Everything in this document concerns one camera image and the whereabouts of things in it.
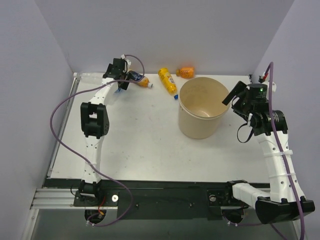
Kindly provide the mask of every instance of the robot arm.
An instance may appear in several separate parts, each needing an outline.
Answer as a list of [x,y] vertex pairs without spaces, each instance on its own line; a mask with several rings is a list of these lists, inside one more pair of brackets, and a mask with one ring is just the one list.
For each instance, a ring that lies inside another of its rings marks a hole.
[[297,202],[282,155],[287,158],[290,175],[293,178],[304,215],[313,212],[315,204],[312,200],[306,200],[299,186],[291,160],[293,152],[288,146],[288,127],[285,116],[281,111],[273,110],[276,131],[285,151],[281,152],[278,148],[271,126],[269,102],[266,95],[267,86],[265,84],[246,85],[240,81],[222,103],[228,105],[232,101],[233,111],[242,117],[248,126],[252,127],[254,138],[262,148],[270,179],[270,193],[256,189],[241,180],[230,182],[232,195],[235,199],[254,208],[263,224],[270,224],[299,218]]
[[[113,64],[109,64],[106,73],[101,79],[101,85],[106,85],[112,80],[123,80],[131,65],[131,61],[121,58],[114,58]],[[80,107],[81,129],[85,136],[86,151],[85,157],[91,164],[100,170],[102,144],[105,135],[109,131],[109,118],[106,106],[111,95],[118,89],[126,90],[128,82],[114,82],[100,88],[89,102],[83,102]],[[81,196],[95,197],[98,200],[103,198],[101,191],[101,177],[86,162],[83,177],[79,186]]]

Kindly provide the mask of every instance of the white platform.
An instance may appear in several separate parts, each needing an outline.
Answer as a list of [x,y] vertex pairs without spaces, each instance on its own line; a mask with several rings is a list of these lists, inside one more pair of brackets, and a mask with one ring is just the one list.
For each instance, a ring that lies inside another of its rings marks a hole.
[[[236,137],[244,123],[231,109],[224,115],[217,132],[203,140],[190,139],[178,127],[178,101],[162,86],[157,74],[146,75],[152,89],[130,84],[127,91],[115,93],[107,112],[109,133],[104,139],[101,171],[117,180],[226,182],[247,180],[268,183],[266,163],[254,137],[245,144]],[[247,76],[206,75],[223,83],[229,91]],[[178,89],[187,81],[173,78]],[[82,79],[78,91],[95,88],[97,80]],[[85,154],[81,131],[80,105],[94,92],[75,97],[62,141]],[[246,139],[250,129],[240,131]],[[51,178],[81,179],[84,161],[59,147]]]

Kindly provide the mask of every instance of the plastic bottle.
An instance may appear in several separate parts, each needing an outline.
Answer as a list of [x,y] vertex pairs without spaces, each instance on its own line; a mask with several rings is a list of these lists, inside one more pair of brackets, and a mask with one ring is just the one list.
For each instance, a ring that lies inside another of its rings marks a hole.
[[192,67],[182,67],[176,70],[176,75],[184,79],[193,79],[195,77],[195,68]]
[[75,72],[73,76],[75,78],[91,78],[91,79],[102,79],[104,74],[102,72]]
[[158,75],[161,79],[161,82],[163,83],[164,87],[166,88],[166,90],[168,91],[169,94],[171,94],[175,100],[178,99],[178,90],[177,90],[177,86],[175,84],[174,79],[172,78],[169,70],[167,68],[161,68],[158,71]]
[[153,84],[149,81],[149,79],[135,71],[128,71],[126,75],[127,80],[133,80],[136,81],[137,85],[144,87],[144,88],[152,88]]

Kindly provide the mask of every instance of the lavender wall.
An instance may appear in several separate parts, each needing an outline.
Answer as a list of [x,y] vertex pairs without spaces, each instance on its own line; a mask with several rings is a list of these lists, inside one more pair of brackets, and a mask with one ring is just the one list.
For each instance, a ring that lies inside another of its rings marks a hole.
[[293,1],[35,0],[75,72],[125,53],[148,73],[192,64],[223,75],[254,72]]
[[[295,172],[316,208],[320,206],[319,10],[319,0],[295,0],[254,73],[257,78],[274,61],[273,108],[286,115]],[[308,239],[319,239],[319,211],[305,222]]]
[[0,19],[0,235],[17,240],[53,150],[50,113],[72,71],[33,0],[1,1]]

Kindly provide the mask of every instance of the orange juice bottle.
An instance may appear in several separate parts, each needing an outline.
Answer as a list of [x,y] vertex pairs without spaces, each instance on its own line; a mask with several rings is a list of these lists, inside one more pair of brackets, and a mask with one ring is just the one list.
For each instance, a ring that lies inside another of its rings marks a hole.
[[182,67],[176,70],[176,75],[184,79],[193,79],[195,77],[195,68],[192,67]]
[[128,71],[126,74],[126,80],[133,80],[136,81],[140,87],[144,88],[152,88],[153,84],[149,81],[146,76],[143,76],[135,71]]
[[175,100],[178,99],[178,90],[174,79],[172,78],[169,70],[167,68],[161,68],[158,71],[161,82],[163,83],[165,89],[170,95],[174,97]]

